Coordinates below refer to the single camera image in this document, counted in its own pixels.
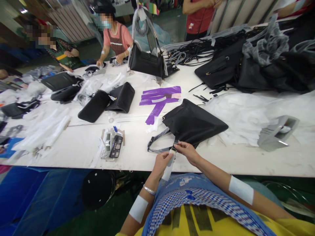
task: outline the pink shirt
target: pink shirt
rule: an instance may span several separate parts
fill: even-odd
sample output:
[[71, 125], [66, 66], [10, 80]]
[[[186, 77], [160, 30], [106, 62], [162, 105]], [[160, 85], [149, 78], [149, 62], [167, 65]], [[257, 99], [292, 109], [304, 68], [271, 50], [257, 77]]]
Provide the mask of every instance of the pink shirt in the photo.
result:
[[131, 37], [127, 27], [124, 26], [123, 24], [119, 23], [119, 22], [117, 22], [117, 33], [116, 33], [116, 35], [114, 35], [111, 30], [106, 30], [105, 29], [103, 31], [103, 34], [104, 34], [104, 45], [105, 46], [108, 46], [108, 47], [111, 46], [111, 42], [109, 40], [108, 33], [111, 34], [112, 38], [120, 38], [120, 35], [119, 35], [120, 27], [122, 27], [121, 28], [121, 34], [122, 34], [121, 40], [122, 40], [122, 45], [124, 46], [124, 49], [127, 50], [130, 46], [132, 46], [132, 45], [129, 45], [129, 42], [133, 42], [133, 40], [132, 40], [132, 37]]

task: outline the blue checkered apron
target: blue checkered apron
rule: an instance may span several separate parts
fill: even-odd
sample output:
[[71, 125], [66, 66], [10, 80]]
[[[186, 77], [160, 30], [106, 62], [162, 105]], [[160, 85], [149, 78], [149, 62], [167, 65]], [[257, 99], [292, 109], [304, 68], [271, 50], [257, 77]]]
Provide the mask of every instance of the blue checkered apron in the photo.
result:
[[207, 205], [223, 211], [256, 235], [275, 235], [252, 210], [197, 174], [179, 175], [160, 183], [142, 235], [153, 236], [171, 210], [184, 204]]

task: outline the silver bracelet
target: silver bracelet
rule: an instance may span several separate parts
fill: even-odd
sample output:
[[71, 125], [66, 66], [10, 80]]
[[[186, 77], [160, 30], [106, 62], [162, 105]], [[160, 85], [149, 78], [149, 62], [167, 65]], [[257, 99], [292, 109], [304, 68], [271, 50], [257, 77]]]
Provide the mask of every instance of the silver bracelet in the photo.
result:
[[151, 194], [152, 196], [155, 196], [155, 194], [156, 194], [156, 192], [155, 191], [153, 191], [153, 190], [151, 190], [151, 189], [149, 189], [149, 188], [147, 188], [146, 186], [144, 186], [143, 185], [143, 187], [144, 187], [144, 189], [149, 193], [149, 194]]

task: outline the purple tape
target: purple tape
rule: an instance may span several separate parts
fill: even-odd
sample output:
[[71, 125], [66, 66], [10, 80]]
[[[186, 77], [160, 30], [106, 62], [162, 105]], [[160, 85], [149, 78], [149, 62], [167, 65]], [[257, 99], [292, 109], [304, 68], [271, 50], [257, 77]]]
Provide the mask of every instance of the purple tape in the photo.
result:
[[[171, 88], [157, 88], [152, 90], [143, 91], [141, 96], [140, 106], [155, 105], [148, 119], [145, 121], [147, 125], [154, 124], [154, 117], [159, 116], [166, 103], [178, 102], [177, 98], [172, 98], [172, 94], [181, 93], [180, 86]], [[165, 100], [154, 103], [152, 100], [158, 100], [166, 97]]]

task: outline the blue bin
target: blue bin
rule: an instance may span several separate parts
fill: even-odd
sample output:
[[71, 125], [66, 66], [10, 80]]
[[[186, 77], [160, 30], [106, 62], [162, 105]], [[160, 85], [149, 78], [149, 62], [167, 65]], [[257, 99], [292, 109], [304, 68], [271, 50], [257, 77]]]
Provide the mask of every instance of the blue bin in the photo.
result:
[[0, 184], [1, 236], [43, 235], [85, 210], [81, 186], [91, 170], [40, 171], [12, 167]]
[[38, 49], [26, 49], [23, 53], [31, 59], [38, 58], [42, 55], [42, 52]]
[[25, 56], [20, 49], [11, 49], [8, 51], [9, 54], [21, 60], [22, 62], [29, 62], [31, 59]]

